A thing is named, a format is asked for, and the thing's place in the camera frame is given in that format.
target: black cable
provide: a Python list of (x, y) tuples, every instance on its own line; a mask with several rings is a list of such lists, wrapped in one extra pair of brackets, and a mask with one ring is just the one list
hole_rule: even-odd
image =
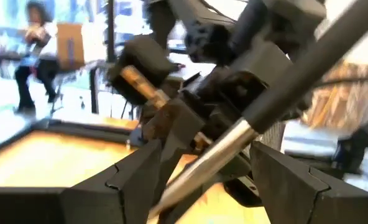
[(368, 83), (368, 77), (362, 78), (337, 78), (328, 80), (325, 82), (317, 83), (314, 88), (322, 88), (330, 85), (342, 85), (342, 84), (353, 84), (353, 83)]

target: black pants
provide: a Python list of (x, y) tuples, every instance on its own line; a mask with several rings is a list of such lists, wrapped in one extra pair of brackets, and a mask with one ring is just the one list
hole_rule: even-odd
[(167, 39), (176, 24), (176, 18), (167, 1), (159, 1), (148, 6), (148, 22), (154, 40), (167, 50)]
[[(36, 68), (36, 78), (38, 78), (44, 85), (47, 94), (50, 97), (56, 95), (52, 80), (58, 72), (58, 63), (55, 60), (41, 60)], [(29, 67), (20, 66), (16, 70), (16, 81), (18, 85), (18, 92), (20, 95), (19, 106), (33, 106), (34, 102), (30, 97), (28, 87), (28, 77), (31, 74)]]

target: wooden tabletop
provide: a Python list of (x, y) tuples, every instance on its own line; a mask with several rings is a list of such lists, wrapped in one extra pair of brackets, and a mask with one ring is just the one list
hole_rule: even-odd
[[(74, 122), (134, 128), (137, 121), (102, 118), (93, 114), (55, 118)], [(125, 146), (112, 142), (36, 131), (0, 151), (0, 187), (71, 187), (129, 155)], [(183, 156), (176, 176), (194, 156)], [(178, 223), (270, 223), (264, 208), (244, 208), (221, 184), (212, 186)]]

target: woman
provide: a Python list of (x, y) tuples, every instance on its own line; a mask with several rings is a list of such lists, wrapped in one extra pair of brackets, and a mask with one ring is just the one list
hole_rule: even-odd
[(48, 102), (52, 103), (57, 97), (53, 88), (52, 80), (58, 71), (57, 55), (57, 28), (51, 23), (51, 18), (46, 13), (42, 3), (31, 1), (27, 4), (29, 17), (29, 28), (25, 34), (25, 41), (29, 45), (35, 44), (31, 54), (39, 60), (36, 64), (25, 63), (29, 59), (23, 60), (16, 70), (16, 81), (19, 90), (20, 103), (17, 111), (34, 109), (35, 105), (29, 93), (27, 84), (28, 77), (33, 73), (45, 86), (48, 94)]

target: metal rod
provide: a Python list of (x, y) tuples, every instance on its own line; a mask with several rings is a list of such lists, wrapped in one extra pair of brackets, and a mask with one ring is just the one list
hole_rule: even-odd
[[(225, 132), (204, 155), (199, 157), (189, 168), (184, 170), (166, 188), (159, 203), (151, 209), (149, 218), (157, 216), (161, 211), (178, 203), (201, 184), (208, 181), (224, 165), (226, 165), (243, 146), (247, 145), (258, 135), (253, 129), (253, 122), (263, 132), (266, 128), (279, 119), (281, 114), (290, 109), (301, 97), (307, 93), (325, 72), (327, 72), (364, 34), (368, 31), (368, 0), (358, 0), (344, 15), (325, 33), (324, 36), (310, 48), (299, 60), (282, 74), (282, 78), (289, 80), (283, 82), (284, 85), (273, 85), (262, 96), (256, 99), (256, 103), (251, 104), (246, 112), (250, 115), (241, 118), (230, 130)], [(285, 96), (293, 97), (287, 100), (285, 96), (275, 96), (281, 93)], [(271, 113), (268, 110), (276, 104), (276, 100), (286, 100), (287, 105), (277, 108), (280, 112)], [(268, 125), (260, 124), (257, 119), (267, 122)]]
[(114, 4), (115, 0), (108, 0), (107, 5), (107, 62), (114, 63), (116, 60), (115, 56), (115, 15), (114, 15)]
[(90, 95), (91, 95), (91, 113), (98, 114), (98, 76), (97, 68), (90, 70)]

